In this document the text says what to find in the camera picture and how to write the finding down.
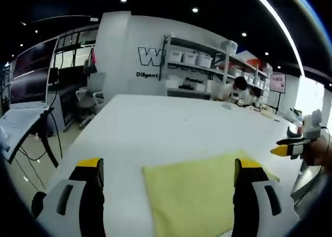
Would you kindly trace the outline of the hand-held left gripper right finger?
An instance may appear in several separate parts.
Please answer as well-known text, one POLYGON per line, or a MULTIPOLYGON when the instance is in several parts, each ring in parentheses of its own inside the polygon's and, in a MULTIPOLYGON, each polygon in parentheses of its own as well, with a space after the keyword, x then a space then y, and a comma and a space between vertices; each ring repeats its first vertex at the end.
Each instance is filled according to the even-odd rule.
POLYGON ((249 159, 234 162, 232 236, 286 236, 299 222, 294 200, 249 159))

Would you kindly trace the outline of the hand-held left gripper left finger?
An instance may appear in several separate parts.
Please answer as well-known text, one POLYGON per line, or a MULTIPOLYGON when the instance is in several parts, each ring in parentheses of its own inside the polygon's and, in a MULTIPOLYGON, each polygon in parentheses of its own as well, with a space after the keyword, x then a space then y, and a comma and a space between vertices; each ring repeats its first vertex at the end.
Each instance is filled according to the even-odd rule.
POLYGON ((35 219, 49 236, 105 236, 104 161, 79 161, 68 179, 35 194, 35 219))

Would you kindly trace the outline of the person's right hand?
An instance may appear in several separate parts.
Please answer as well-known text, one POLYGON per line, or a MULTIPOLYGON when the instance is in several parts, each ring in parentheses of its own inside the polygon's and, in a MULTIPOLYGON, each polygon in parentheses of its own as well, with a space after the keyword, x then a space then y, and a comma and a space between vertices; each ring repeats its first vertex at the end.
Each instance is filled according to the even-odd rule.
POLYGON ((325 137, 320 137, 306 146, 303 159, 309 166, 323 166, 331 170, 331 144, 325 137))

